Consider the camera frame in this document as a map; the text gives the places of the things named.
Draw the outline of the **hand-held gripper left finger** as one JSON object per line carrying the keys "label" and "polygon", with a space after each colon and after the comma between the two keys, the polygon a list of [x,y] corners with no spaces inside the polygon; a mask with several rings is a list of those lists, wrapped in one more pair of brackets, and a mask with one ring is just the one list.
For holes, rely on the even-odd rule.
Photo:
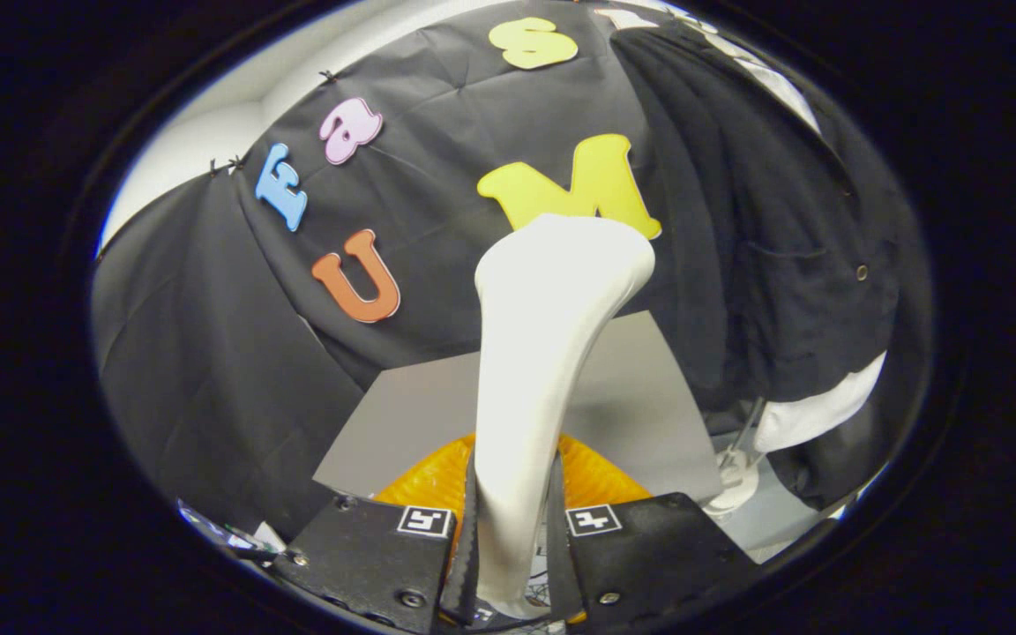
{"label": "hand-held gripper left finger", "polygon": [[288,590],[392,630],[467,626],[477,602],[474,437],[421,459],[377,497],[336,493],[272,563]]}

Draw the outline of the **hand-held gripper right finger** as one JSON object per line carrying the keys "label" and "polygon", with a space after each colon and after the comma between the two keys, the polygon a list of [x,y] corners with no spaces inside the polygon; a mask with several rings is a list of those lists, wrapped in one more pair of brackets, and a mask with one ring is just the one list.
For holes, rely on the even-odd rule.
{"label": "hand-held gripper right finger", "polygon": [[681,622],[757,581],[758,564],[689,495],[652,495],[568,435],[557,450],[547,538],[556,618]]}

